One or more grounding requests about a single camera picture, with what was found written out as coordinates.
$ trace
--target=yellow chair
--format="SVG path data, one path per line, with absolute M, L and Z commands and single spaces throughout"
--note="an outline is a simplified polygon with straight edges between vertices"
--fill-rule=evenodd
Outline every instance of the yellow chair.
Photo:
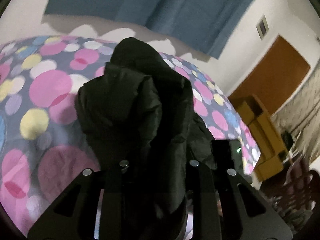
M 264 181 L 281 172 L 288 151 L 261 101 L 255 95 L 230 101 L 260 149 L 261 156 L 254 169 L 258 180 Z

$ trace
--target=pink circle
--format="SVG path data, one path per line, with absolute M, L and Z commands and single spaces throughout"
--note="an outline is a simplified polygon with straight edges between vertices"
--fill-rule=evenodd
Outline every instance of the pink circle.
M 59 145 L 49 149 L 39 164 L 38 179 L 44 196 L 52 202 L 79 175 L 97 164 L 85 152 L 74 146 Z
M 0 188 L 0 202 L 15 226 L 26 236 L 34 221 L 31 220 L 27 209 L 28 196 L 13 197 L 2 184 Z
M 68 94 L 58 104 L 49 108 L 50 118 L 58 124 L 70 124 L 77 119 L 75 109 L 76 94 Z
M 174 70 L 178 72 L 180 75 L 184 76 L 185 78 L 190 79 L 189 75 L 183 68 L 175 67 Z
M 252 166 L 251 163 L 247 163 L 245 169 L 244 169 L 244 174 L 250 175 L 253 172 L 254 167 Z
M 30 189 L 30 170 L 27 157 L 18 149 L 9 151 L 2 161 L 2 182 L 17 199 L 27 196 Z
M 207 108 L 205 107 L 205 105 L 196 98 L 193 99 L 193 109 L 197 114 L 199 114 L 201 116 L 208 115 L 208 111 L 207 111 Z
M 214 122 L 224 131 L 228 131 L 228 124 L 223 115 L 218 111 L 212 112 L 212 118 Z
M 249 130 L 245 131 L 245 137 L 247 138 L 247 142 L 250 147 L 255 147 L 256 146 L 256 141 L 253 139 L 251 133 Z
M 94 77 L 101 77 L 104 74 L 104 67 L 100 67 L 97 69 L 97 71 L 94 74 Z
M 242 120 L 240 120 L 240 128 L 243 131 L 247 130 L 247 128 L 248 128 Z
M 101 42 L 101 43 L 115 43 L 114 41 L 106 41 L 106 40 L 102 40 L 102 39 L 95 39 L 95 41 Z
M 68 96 L 68 94 L 63 94 L 58 96 L 55 100 L 52 101 L 50 106 L 56 106 L 57 104 L 59 104 L 63 99 L 65 99 Z
M 198 89 L 200 94 L 209 100 L 213 99 L 213 95 L 209 88 L 207 88 L 204 84 L 202 84 L 199 80 L 195 81 L 195 87 Z
M 67 45 L 64 42 L 49 43 L 41 47 L 40 54 L 42 56 L 56 55 L 62 52 L 66 48 L 66 46 Z
M 69 36 L 69 35 L 63 35 L 60 37 L 62 41 L 72 41 L 74 39 L 76 39 L 76 36 Z
M 223 140 L 226 138 L 223 132 L 213 126 L 208 127 L 208 130 L 216 140 Z
M 204 77 L 210 82 L 213 82 L 213 80 L 211 79 L 211 77 L 208 76 L 208 74 L 204 73 Z
M 0 65 L 0 85 L 4 82 L 10 72 L 10 65 L 4 63 Z
M 95 63 L 99 58 L 99 53 L 94 49 L 81 49 L 75 53 L 75 59 L 84 59 L 87 64 Z
M 251 156 L 250 156 L 247 148 L 244 145 L 242 145 L 241 151 L 242 151 L 242 157 L 243 158 L 245 158 L 247 161 L 251 159 Z
M 31 101 L 39 107 L 49 107 L 54 100 L 71 91 L 69 75 L 60 70 L 49 70 L 37 76 L 29 90 Z
M 74 59 L 70 62 L 70 68 L 74 70 L 84 70 L 88 64 L 84 64 L 82 59 Z

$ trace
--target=metal screw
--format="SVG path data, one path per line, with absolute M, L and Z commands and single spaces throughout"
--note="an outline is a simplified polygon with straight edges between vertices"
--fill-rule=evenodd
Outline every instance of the metal screw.
M 230 176 L 236 176 L 236 174 L 237 174 L 236 170 L 234 170 L 234 169 L 228 169 L 228 170 L 227 170 L 227 173 L 228 173 Z
M 128 167 L 129 166 L 129 161 L 127 161 L 127 160 L 122 160 L 122 161 L 120 161 L 119 162 L 119 165 L 121 166 L 121 167 Z
M 191 160 L 189 163 L 192 167 L 198 167 L 200 164 L 197 160 Z
M 91 173 L 92 173 L 91 169 L 85 169 L 82 171 L 82 175 L 84 175 L 84 176 L 89 176 L 89 175 L 91 175 Z

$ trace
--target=blue curtain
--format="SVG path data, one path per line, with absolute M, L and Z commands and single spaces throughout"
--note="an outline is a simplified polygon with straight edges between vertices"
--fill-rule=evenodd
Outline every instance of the blue curtain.
M 219 58 L 253 0 L 49 0 L 46 14 L 135 23 Z

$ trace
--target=yellow circle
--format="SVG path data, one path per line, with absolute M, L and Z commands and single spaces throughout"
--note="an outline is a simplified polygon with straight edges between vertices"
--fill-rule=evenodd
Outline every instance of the yellow circle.
M 209 88 L 214 90 L 214 84 L 212 84 L 209 80 L 207 80 L 207 84 L 208 84 Z
M 51 37 L 45 40 L 44 44 L 49 44 L 51 42 L 55 42 L 55 41 L 61 41 L 60 37 Z
M 16 51 L 16 54 L 19 54 L 20 52 L 24 51 L 27 47 L 28 47 L 28 46 L 23 46 L 23 47 L 21 47 L 20 49 L 18 49 L 18 50 Z
M 47 112 L 41 108 L 32 108 L 21 119 L 20 133 L 26 140 L 34 140 L 47 130 L 48 124 Z
M 238 137 L 238 140 L 240 141 L 241 145 L 243 146 L 244 145 L 243 144 L 243 140 L 242 140 L 242 138 L 240 136 Z
M 22 69 L 31 69 L 35 65 L 37 65 L 41 61 L 42 57 L 40 54 L 31 54 L 30 56 L 26 57 L 23 61 L 21 68 Z
M 198 77 L 198 74 L 197 74 L 196 71 L 193 70 L 192 73 L 193 73 L 193 75 L 195 75 L 196 77 Z
M 247 166 L 247 160 L 245 158 L 242 158 L 242 164 L 243 164 L 243 170 L 245 170 L 245 167 Z
M 214 100 L 217 102 L 217 104 L 218 104 L 219 106 L 223 106 L 224 99 L 223 99 L 222 96 L 220 96 L 219 94 L 214 94 L 214 95 L 213 95 L 213 98 L 214 98 Z
M 6 79 L 0 86 L 0 102 L 2 102 L 10 92 L 12 88 L 12 80 Z

